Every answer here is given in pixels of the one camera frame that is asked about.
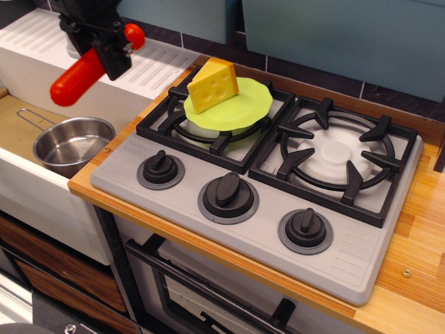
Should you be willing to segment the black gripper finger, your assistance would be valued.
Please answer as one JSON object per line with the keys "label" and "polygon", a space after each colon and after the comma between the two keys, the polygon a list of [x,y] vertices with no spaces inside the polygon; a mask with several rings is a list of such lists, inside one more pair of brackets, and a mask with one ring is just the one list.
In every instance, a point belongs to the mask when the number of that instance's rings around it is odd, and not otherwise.
{"label": "black gripper finger", "polygon": [[83,56],[92,49],[92,35],[89,30],[75,29],[68,31],[67,36],[79,56]]}
{"label": "black gripper finger", "polygon": [[97,37],[92,41],[92,47],[110,80],[115,81],[131,68],[133,45],[126,36]]}

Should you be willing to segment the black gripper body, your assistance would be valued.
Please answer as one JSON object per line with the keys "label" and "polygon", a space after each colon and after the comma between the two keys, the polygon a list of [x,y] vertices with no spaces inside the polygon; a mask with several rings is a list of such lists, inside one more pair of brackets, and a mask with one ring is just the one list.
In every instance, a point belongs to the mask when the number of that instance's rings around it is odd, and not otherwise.
{"label": "black gripper body", "polygon": [[60,28],[66,32],[87,29],[92,41],[99,38],[126,36],[124,22],[118,14],[119,1],[53,1],[59,11]]}

